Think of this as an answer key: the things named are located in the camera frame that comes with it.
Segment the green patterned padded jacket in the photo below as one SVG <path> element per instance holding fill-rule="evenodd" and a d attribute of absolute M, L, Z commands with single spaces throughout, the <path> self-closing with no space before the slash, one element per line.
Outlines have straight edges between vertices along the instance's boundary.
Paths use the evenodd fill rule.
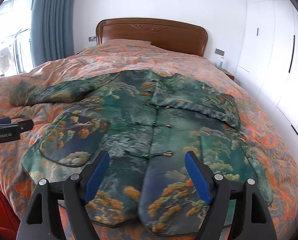
<path fill-rule="evenodd" d="M 232 181 L 252 178 L 266 204 L 273 200 L 263 168 L 240 130 L 236 101 L 206 83 L 151 70 L 127 70 L 39 88 L 21 82 L 12 102 L 75 105 L 39 136 L 22 158 L 33 181 L 61 181 L 100 151 L 110 166 L 89 217 L 117 226 L 139 219 L 162 236 L 198 231 L 207 204 L 184 164 L 192 151 L 212 172 Z"/>

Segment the red fleece garment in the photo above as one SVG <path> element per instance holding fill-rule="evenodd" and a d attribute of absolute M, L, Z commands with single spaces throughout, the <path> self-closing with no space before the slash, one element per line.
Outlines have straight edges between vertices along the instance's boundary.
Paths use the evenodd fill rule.
<path fill-rule="evenodd" d="M 20 220 L 4 194 L 0 191 L 0 234 L 3 239 L 15 240 Z"/>

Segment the orange paisley bed quilt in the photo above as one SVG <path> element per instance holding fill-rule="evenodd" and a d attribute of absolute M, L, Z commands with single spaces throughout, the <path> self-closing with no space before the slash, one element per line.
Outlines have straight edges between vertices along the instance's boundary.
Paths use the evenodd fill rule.
<path fill-rule="evenodd" d="M 14 213 L 22 218 L 38 181 L 33 181 L 22 166 L 22 158 L 48 127 L 69 108 L 74 100 L 22 105 L 12 102 L 21 82 L 39 88 L 66 81 L 87 80 L 127 70 L 151 70 L 163 77 L 180 74 L 206 83 L 236 101 L 241 132 L 247 145 L 263 168 L 273 200 L 268 208 L 281 238 L 290 228 L 298 206 L 298 171 L 275 126 L 258 103 L 244 89 L 217 69 L 207 59 L 164 50 L 147 41 L 111 40 L 61 60 L 49 61 L 29 73 L 0 78 L 0 118 L 14 122 L 31 119 L 33 129 L 20 140 L 0 144 L 0 190 Z M 117 226 L 94 222 L 101 239 L 193 239 L 194 234 L 162 236 L 148 230 L 139 219 Z"/>

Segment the wooden nightstand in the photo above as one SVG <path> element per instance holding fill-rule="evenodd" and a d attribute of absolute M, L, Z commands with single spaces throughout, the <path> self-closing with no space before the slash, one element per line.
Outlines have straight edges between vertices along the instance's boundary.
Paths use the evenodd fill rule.
<path fill-rule="evenodd" d="M 223 72 L 226 76 L 228 76 L 231 80 L 234 80 L 234 76 L 233 76 L 230 72 L 228 72 L 226 69 L 224 69 L 224 68 L 220 68 L 220 67 L 218 67 L 218 69 L 219 69 L 221 72 Z"/>

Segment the small bottle on nightstand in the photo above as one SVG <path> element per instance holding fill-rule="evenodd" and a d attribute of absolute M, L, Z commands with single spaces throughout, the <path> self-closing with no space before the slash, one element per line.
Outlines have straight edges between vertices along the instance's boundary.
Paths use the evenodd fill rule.
<path fill-rule="evenodd" d="M 222 57 L 220 58 L 219 68 L 222 68 L 222 67 L 223 67 L 223 62 L 224 62 L 224 57 L 222 56 Z"/>

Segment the blue-grey curtain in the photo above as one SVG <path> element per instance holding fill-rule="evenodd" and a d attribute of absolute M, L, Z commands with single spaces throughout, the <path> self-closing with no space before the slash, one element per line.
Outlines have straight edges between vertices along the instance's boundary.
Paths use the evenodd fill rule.
<path fill-rule="evenodd" d="M 33 0 L 31 56 L 35 67 L 74 55 L 74 0 Z"/>

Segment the brown wooden headboard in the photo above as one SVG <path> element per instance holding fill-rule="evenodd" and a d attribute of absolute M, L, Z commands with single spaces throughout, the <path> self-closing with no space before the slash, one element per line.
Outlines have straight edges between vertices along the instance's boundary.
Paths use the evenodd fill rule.
<path fill-rule="evenodd" d="M 97 44 L 108 40 L 148 41 L 161 49 L 204 56 L 207 31 L 200 26 L 157 18 L 112 18 L 96 26 Z"/>

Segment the grey wall socket left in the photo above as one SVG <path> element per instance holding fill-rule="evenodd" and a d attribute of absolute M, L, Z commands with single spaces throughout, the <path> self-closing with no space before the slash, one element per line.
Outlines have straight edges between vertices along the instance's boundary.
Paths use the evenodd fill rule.
<path fill-rule="evenodd" d="M 96 36 L 90 36 L 89 37 L 89 42 L 94 42 L 96 41 Z"/>

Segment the grey wall switch panel right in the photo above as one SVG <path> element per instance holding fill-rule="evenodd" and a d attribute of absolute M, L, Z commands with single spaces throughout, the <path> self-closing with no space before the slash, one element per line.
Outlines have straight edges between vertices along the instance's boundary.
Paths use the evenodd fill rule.
<path fill-rule="evenodd" d="M 217 55 L 220 55 L 220 56 L 224 57 L 225 51 L 216 48 L 214 53 L 217 54 Z"/>

